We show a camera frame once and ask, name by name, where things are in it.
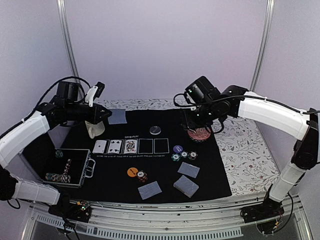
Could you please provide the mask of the blue green poker chip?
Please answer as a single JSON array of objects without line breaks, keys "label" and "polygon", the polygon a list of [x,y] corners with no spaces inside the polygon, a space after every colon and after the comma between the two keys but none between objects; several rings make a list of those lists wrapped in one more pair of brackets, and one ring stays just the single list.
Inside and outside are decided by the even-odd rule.
[{"label": "blue green poker chip", "polygon": [[198,157],[198,154],[197,154],[197,152],[195,152],[195,151],[191,151],[191,152],[189,153],[189,155],[188,155],[188,158],[189,158],[191,161],[196,160],[197,157]]}]

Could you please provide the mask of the purple small blind button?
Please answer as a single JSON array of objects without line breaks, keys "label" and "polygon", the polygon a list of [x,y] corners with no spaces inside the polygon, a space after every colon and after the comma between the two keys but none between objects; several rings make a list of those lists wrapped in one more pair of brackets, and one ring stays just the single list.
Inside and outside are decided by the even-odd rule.
[{"label": "purple small blind button", "polygon": [[181,153],[183,151],[183,147],[181,145],[175,145],[173,147],[173,151],[177,154]]}]

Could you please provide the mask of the blue fifty poker chip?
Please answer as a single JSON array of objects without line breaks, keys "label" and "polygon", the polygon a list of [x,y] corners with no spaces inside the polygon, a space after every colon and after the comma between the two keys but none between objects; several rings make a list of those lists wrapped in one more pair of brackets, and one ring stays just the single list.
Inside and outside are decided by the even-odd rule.
[{"label": "blue fifty poker chip", "polygon": [[187,151],[182,151],[182,152],[180,153],[180,156],[181,156],[182,158],[188,158],[188,157],[189,157],[189,153],[188,153]]}]

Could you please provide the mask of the black round dealer button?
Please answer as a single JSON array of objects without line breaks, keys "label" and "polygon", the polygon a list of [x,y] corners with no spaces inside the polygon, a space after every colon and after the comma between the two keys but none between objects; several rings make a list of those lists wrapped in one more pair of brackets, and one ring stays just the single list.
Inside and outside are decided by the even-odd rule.
[{"label": "black round dealer button", "polygon": [[159,126],[151,126],[149,129],[151,135],[159,135],[161,133],[161,128]]}]

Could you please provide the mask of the dealt cards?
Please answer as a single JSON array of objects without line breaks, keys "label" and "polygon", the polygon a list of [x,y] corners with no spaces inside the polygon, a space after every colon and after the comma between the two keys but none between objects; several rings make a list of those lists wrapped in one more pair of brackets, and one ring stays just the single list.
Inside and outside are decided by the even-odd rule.
[{"label": "dealt cards", "polygon": [[162,192],[157,181],[153,181],[138,188],[142,200],[149,199]]},{"label": "dealt cards", "polygon": [[199,167],[182,162],[177,172],[195,179],[198,176],[199,171]]}]

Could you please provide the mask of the four of clubs card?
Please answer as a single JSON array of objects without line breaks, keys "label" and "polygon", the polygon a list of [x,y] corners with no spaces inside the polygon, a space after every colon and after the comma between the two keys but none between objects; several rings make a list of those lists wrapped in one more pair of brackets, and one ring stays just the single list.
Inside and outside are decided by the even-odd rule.
[{"label": "four of clubs card", "polygon": [[111,139],[107,148],[107,154],[120,154],[122,151],[122,139]]}]

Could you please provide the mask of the blue playing card deck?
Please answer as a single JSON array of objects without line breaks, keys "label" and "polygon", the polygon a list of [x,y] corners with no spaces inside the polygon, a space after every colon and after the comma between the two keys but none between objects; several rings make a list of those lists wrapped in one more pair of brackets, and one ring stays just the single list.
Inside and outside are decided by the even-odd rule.
[{"label": "blue playing card deck", "polygon": [[173,186],[189,198],[191,198],[199,189],[199,186],[185,175],[182,175],[175,181]]}]

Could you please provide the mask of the orange big blind button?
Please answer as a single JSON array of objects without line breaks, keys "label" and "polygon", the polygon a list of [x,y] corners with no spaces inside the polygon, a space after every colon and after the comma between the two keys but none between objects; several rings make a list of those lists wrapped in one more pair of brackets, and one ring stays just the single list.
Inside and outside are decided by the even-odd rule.
[{"label": "orange big blind button", "polygon": [[135,178],[138,174],[139,170],[136,167],[130,167],[127,170],[127,175],[131,178]]}]

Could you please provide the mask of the red black chip stack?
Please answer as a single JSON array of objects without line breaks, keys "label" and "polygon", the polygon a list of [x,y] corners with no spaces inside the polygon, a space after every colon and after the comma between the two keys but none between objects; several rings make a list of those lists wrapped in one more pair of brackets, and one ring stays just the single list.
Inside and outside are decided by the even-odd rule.
[{"label": "red black chip stack", "polygon": [[138,171],[136,174],[137,178],[139,179],[140,182],[145,183],[148,180],[148,175],[145,171],[141,170]]}]

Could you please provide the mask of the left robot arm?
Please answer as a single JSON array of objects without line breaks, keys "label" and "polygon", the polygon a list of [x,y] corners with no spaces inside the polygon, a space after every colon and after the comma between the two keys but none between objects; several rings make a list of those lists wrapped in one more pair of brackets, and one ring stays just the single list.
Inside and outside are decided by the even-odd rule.
[{"label": "left robot arm", "polygon": [[46,134],[58,125],[67,122],[99,124],[112,115],[104,106],[94,100],[102,94],[105,84],[98,82],[89,86],[82,99],[78,92],[83,91],[80,83],[72,82],[72,77],[56,81],[56,94],[50,102],[38,101],[29,115],[9,128],[0,136],[0,199],[23,199],[54,205],[63,216],[74,213],[74,205],[60,198],[60,192],[47,184],[37,183],[13,176],[6,168],[11,160],[32,141]]}]

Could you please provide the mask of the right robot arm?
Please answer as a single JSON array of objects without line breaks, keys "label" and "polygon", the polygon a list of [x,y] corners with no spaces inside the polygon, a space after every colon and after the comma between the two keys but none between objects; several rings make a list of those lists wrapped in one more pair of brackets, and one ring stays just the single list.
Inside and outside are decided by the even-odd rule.
[{"label": "right robot arm", "polygon": [[220,92],[205,76],[192,82],[181,95],[187,103],[182,105],[184,130],[195,132],[196,129],[209,127],[214,120],[223,123],[227,117],[233,117],[268,125],[295,138],[291,160],[269,188],[266,201],[258,208],[262,218],[274,214],[278,210],[278,203],[306,171],[318,164],[317,110],[294,108],[237,85],[230,85]]}]

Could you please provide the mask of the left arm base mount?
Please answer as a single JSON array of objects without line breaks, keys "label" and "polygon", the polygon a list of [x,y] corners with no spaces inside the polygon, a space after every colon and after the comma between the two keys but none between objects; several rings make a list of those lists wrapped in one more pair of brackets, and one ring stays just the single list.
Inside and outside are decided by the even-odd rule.
[{"label": "left arm base mount", "polygon": [[67,220],[88,223],[91,217],[92,208],[88,201],[80,200],[76,203],[70,202],[67,197],[58,200],[57,204],[51,205],[48,213]]}]

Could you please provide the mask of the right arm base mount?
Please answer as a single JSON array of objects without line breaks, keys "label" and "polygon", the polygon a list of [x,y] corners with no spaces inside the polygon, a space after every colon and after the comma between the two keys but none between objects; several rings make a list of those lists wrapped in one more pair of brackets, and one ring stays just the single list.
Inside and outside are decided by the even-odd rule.
[{"label": "right arm base mount", "polygon": [[282,202],[272,200],[269,195],[267,192],[262,203],[245,206],[240,210],[240,216],[245,223],[274,218],[272,221],[257,224],[258,231],[264,235],[271,235],[277,231],[280,220],[285,213]]}]

